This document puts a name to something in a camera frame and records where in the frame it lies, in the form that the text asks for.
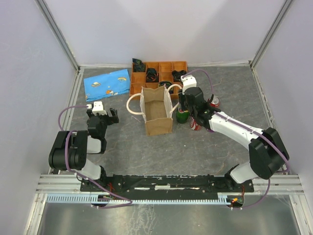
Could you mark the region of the brown canvas bag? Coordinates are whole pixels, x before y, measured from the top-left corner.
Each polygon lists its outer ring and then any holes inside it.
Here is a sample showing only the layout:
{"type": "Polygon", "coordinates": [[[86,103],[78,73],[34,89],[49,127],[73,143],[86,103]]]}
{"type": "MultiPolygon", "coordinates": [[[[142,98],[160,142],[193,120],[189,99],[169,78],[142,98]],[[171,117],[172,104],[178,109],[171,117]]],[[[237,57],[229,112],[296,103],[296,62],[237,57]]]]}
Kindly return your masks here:
{"type": "Polygon", "coordinates": [[[169,88],[161,86],[156,89],[141,88],[141,92],[129,97],[126,109],[133,115],[140,115],[144,119],[147,136],[156,136],[172,132],[173,112],[178,108],[179,103],[173,105],[169,90],[173,87],[182,88],[178,84],[173,84],[169,88]],[[130,101],[135,97],[140,97],[140,112],[130,109],[130,101]]]}

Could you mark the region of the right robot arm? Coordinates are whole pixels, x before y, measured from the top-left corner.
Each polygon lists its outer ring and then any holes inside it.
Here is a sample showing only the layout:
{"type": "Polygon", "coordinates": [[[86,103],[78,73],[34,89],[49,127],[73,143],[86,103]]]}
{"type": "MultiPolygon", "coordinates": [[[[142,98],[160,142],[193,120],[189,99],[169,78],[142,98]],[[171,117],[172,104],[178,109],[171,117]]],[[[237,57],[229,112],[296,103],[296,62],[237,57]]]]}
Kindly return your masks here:
{"type": "Polygon", "coordinates": [[[196,124],[213,132],[223,134],[248,150],[249,160],[228,172],[224,185],[229,191],[236,191],[247,180],[262,178],[268,180],[285,166],[289,168],[289,155],[276,129],[255,128],[210,105],[199,87],[179,90],[179,103],[187,110],[196,124]]]}

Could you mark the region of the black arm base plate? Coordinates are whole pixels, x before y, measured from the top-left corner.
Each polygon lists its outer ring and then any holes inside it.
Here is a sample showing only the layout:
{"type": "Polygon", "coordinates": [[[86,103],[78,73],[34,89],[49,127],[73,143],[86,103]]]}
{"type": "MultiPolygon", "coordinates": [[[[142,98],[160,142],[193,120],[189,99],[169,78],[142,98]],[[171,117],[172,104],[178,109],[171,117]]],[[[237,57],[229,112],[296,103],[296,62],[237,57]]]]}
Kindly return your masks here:
{"type": "Polygon", "coordinates": [[[114,193],[113,199],[135,200],[215,200],[218,193],[254,192],[253,182],[238,184],[230,176],[138,176],[113,175],[96,180],[102,188],[87,180],[80,180],[81,192],[114,193]]]}

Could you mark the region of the red soda can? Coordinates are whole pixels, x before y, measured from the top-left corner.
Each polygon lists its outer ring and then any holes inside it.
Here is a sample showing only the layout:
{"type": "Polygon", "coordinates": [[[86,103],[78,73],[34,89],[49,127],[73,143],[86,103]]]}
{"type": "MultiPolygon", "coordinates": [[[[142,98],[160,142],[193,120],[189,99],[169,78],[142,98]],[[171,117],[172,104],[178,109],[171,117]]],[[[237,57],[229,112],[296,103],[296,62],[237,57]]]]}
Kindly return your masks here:
{"type": "Polygon", "coordinates": [[[211,102],[210,102],[210,105],[212,106],[212,107],[219,107],[220,106],[220,99],[219,99],[219,97],[218,96],[214,96],[213,98],[212,98],[212,100],[211,100],[211,102]]]}
{"type": "Polygon", "coordinates": [[[195,121],[193,117],[191,117],[190,128],[194,131],[198,131],[201,129],[201,126],[197,124],[197,122],[195,121]]]}

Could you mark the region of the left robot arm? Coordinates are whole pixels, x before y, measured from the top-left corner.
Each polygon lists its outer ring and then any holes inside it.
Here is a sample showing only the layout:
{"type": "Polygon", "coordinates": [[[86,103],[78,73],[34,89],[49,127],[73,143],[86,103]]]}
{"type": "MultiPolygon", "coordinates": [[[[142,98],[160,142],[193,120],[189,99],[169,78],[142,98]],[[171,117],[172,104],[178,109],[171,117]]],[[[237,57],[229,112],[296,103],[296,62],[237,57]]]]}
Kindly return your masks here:
{"type": "Polygon", "coordinates": [[[110,108],[108,115],[87,109],[87,130],[58,132],[49,154],[49,166],[55,170],[72,171],[82,179],[82,185],[103,191],[108,186],[105,169],[87,159],[88,154],[103,154],[107,147],[107,127],[119,123],[118,112],[110,108]]]}

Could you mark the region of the green glass bottle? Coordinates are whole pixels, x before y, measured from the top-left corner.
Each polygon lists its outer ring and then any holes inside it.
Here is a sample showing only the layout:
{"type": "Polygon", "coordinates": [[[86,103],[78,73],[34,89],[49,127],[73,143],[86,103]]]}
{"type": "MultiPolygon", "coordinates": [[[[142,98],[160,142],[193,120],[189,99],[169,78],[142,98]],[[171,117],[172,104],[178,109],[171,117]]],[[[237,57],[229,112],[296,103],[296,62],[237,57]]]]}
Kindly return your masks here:
{"type": "Polygon", "coordinates": [[[176,120],[178,123],[186,123],[189,119],[189,112],[178,108],[176,111],[176,120]]]}

